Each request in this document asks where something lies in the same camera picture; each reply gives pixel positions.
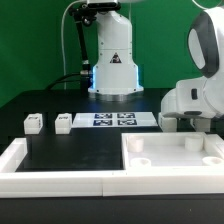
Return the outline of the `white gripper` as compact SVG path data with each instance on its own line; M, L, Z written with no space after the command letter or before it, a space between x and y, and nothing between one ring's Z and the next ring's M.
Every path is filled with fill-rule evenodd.
M171 118L207 118L224 115L224 99L206 89L204 77L180 80L161 101L161 114Z

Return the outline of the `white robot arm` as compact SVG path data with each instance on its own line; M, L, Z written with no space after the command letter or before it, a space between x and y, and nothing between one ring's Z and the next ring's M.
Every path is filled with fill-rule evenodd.
M87 0L98 22L98 62L93 68L92 96L122 100L143 87L132 59L132 25L116 10L136 0ZM224 5L206 9L188 33L188 49L200 78L180 80L161 101L164 117L224 116Z

